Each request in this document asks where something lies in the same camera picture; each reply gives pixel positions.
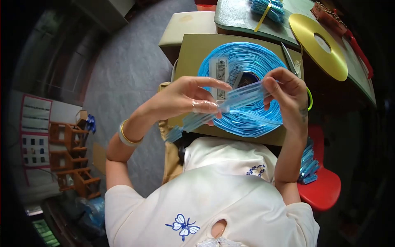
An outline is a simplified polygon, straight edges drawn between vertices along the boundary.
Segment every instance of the woman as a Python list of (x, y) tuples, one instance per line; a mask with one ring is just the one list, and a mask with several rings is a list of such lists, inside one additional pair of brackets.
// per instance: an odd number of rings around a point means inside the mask
[(144, 134), (156, 121), (186, 112), (220, 118), (202, 87), (231, 87), (213, 78), (182, 77), (133, 112), (107, 150), (110, 246), (315, 246), (319, 226), (296, 185), (307, 141), (306, 84), (277, 68), (263, 85), (271, 93), (265, 110), (276, 99), (287, 129), (278, 159), (260, 144), (198, 138), (186, 148), (184, 172), (146, 199), (132, 188), (126, 164)]

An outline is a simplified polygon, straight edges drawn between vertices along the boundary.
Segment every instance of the blue floral embroidery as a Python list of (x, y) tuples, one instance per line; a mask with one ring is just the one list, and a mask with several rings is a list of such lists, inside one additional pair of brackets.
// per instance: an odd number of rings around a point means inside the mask
[(258, 173), (258, 177), (261, 177), (262, 173), (266, 171), (265, 165), (253, 166), (246, 175), (255, 175)]
[(177, 214), (177, 218), (174, 219), (175, 222), (173, 222), (172, 225), (165, 225), (171, 227), (175, 231), (181, 230), (179, 235), (182, 237), (182, 241), (185, 241), (185, 236), (188, 236), (189, 233), (195, 234), (200, 229), (198, 226), (191, 226), (192, 224), (195, 224), (196, 221), (189, 223), (190, 219), (191, 218), (188, 218), (188, 221), (185, 223), (185, 217), (182, 214)]

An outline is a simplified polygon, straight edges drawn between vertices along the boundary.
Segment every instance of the bracelet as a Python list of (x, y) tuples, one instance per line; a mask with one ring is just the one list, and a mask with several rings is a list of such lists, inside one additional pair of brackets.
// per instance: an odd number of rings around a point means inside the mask
[(124, 125), (124, 123), (126, 123), (127, 120), (123, 121), (123, 122), (120, 124), (120, 126), (119, 126), (119, 131), (118, 131), (119, 139), (120, 139), (125, 145), (127, 145), (127, 146), (129, 146), (129, 147), (137, 147), (137, 146), (141, 143), (141, 141), (143, 140), (143, 138), (141, 138), (138, 142), (132, 142), (132, 141), (130, 141), (128, 138), (126, 138), (125, 134), (123, 133), (123, 125)]

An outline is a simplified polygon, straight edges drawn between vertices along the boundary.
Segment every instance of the white shirt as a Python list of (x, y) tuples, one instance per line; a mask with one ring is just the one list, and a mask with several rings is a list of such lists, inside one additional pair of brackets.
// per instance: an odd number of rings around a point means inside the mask
[(319, 226), (311, 207), (286, 206), (271, 184), (276, 160), (259, 144), (195, 140), (185, 172), (147, 199), (125, 185), (106, 192), (110, 246), (196, 246), (212, 238), (221, 219), (227, 222), (222, 236), (249, 247), (315, 246)]

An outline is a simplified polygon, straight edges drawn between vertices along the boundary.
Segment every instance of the yellow tape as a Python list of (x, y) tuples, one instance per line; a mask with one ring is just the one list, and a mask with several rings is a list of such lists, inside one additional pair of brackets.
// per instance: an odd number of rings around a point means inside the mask
[(269, 12), (270, 7), (271, 7), (271, 1), (269, 0), (269, 4), (267, 5), (265, 12), (263, 13), (261, 19), (259, 20), (258, 25), (256, 25), (254, 32), (257, 32), (258, 29), (261, 27), (263, 19), (266, 17), (267, 13)]

